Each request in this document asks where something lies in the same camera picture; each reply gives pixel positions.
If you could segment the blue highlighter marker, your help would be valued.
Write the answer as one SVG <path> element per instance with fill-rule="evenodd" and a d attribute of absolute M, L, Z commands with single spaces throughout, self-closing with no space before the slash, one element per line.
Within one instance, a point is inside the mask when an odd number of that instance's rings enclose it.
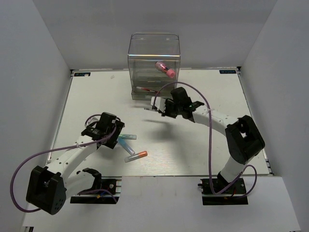
<path fill-rule="evenodd" d="M 118 144 L 131 156 L 135 155 L 135 151 L 125 142 L 124 139 L 118 138 Z"/>

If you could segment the red gel pen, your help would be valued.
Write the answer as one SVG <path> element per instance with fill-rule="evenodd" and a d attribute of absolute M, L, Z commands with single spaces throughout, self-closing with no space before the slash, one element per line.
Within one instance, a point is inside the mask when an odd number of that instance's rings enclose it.
<path fill-rule="evenodd" d="M 152 90 L 152 89 L 145 88 L 145 87 L 136 87 L 136 89 L 146 91 L 146 92 L 150 92 L 150 93 L 157 93 L 158 92 L 156 90 Z"/>

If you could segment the orange highlighter marker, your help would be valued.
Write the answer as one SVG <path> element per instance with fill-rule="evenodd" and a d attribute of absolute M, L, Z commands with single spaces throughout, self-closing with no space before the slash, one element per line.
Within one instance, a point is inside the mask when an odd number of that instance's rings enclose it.
<path fill-rule="evenodd" d="M 146 156 L 148 156 L 147 151 L 142 151 L 142 152 L 134 154 L 132 156 L 125 157 L 124 161 L 125 161 L 125 163 L 128 163 L 128 162 L 131 162 L 131 161 L 134 161 L 134 160 L 144 158 Z"/>

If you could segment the clear plastic drawer organizer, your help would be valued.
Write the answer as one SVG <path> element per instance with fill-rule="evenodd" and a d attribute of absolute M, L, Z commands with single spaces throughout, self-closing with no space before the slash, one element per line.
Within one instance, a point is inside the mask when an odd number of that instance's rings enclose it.
<path fill-rule="evenodd" d="M 157 70 L 155 63 L 161 61 L 175 71 L 174 78 L 167 77 Z M 176 88 L 181 64 L 180 39 L 177 34 L 167 32 L 136 32 L 131 35 L 127 54 L 127 63 L 131 81 L 133 100 L 150 100 L 156 93 L 136 89 L 145 87 L 159 91 L 171 83 L 161 95 L 168 97 Z"/>

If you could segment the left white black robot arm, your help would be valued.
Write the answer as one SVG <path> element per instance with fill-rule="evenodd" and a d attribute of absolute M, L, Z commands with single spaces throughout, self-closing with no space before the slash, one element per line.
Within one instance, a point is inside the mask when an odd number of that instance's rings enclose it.
<path fill-rule="evenodd" d="M 72 196 L 101 192 L 102 174 L 93 168 L 81 168 L 80 164 L 102 145 L 113 149 L 124 127 L 125 123 L 117 116 L 102 113 L 99 120 L 86 126 L 74 145 L 65 148 L 60 157 L 31 171 L 27 202 L 54 215 Z"/>

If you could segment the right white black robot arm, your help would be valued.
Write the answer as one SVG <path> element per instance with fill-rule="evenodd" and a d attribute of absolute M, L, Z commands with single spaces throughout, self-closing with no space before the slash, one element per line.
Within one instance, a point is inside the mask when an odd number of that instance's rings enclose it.
<path fill-rule="evenodd" d="M 192 101 L 183 87 L 172 90 L 170 94 L 170 99 L 152 97 L 152 108 L 162 116 L 182 116 L 226 137 L 230 157 L 218 173 L 217 180 L 222 192 L 230 192 L 249 162 L 265 148 L 265 141 L 254 120 L 248 115 L 232 117 L 222 114 L 212 110 L 206 101 Z"/>

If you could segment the green highlighter marker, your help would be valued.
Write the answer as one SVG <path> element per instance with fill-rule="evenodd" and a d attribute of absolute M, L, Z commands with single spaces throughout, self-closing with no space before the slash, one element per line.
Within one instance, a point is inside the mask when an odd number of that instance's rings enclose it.
<path fill-rule="evenodd" d="M 120 134 L 118 137 L 127 140 L 137 140 L 137 135 L 134 134 Z"/>

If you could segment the right blue table sticker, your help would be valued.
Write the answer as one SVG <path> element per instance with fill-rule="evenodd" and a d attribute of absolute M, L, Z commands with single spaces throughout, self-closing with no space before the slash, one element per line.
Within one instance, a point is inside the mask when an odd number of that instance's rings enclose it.
<path fill-rule="evenodd" d="M 220 74 L 236 74 L 236 70 L 219 70 Z"/>

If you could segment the blue table sticker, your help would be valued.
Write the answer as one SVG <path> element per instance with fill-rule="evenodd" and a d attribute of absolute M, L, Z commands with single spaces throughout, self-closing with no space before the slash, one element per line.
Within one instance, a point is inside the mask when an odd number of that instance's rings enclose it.
<path fill-rule="evenodd" d="M 75 74 L 74 74 L 74 77 L 85 77 L 85 76 L 90 76 L 91 75 L 91 73 L 90 72 L 76 72 Z"/>
<path fill-rule="evenodd" d="M 219 70 L 220 74 L 236 74 L 236 70 Z"/>

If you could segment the left blue table sticker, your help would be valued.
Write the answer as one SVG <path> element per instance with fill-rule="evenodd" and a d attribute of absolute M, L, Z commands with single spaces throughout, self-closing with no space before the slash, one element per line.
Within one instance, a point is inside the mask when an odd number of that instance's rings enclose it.
<path fill-rule="evenodd" d="M 74 74 L 74 77 L 85 77 L 85 76 L 90 76 L 91 75 L 91 73 L 90 72 L 76 72 L 75 74 Z"/>

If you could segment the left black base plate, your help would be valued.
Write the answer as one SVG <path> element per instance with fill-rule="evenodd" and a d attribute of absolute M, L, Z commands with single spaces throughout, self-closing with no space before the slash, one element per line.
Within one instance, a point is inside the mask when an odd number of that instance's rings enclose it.
<path fill-rule="evenodd" d="M 72 196 L 71 204 L 116 204 L 120 198 L 121 177 L 103 177 L 98 187 L 85 190 L 87 193 Z"/>

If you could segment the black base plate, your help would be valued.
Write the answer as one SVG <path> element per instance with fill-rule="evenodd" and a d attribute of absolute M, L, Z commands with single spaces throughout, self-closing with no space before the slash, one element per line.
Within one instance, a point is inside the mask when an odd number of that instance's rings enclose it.
<path fill-rule="evenodd" d="M 230 188 L 220 195 L 214 195 L 210 189 L 210 180 L 201 179 L 197 185 L 202 194 L 202 203 L 206 206 L 219 205 L 248 205 L 247 192 L 243 178 L 236 181 Z"/>
<path fill-rule="evenodd" d="M 72 196 L 71 204 L 116 204 L 120 198 L 121 177 L 103 177 L 98 187 L 85 190 L 87 193 Z"/>

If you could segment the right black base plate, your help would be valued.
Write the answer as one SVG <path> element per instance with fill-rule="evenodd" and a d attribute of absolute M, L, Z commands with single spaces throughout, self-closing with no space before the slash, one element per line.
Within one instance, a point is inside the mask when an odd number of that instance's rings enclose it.
<path fill-rule="evenodd" d="M 247 192 L 243 178 L 236 181 L 230 188 L 220 195 L 214 195 L 210 189 L 210 180 L 201 179 L 197 185 L 202 194 L 202 203 L 206 206 L 219 205 L 248 205 Z"/>

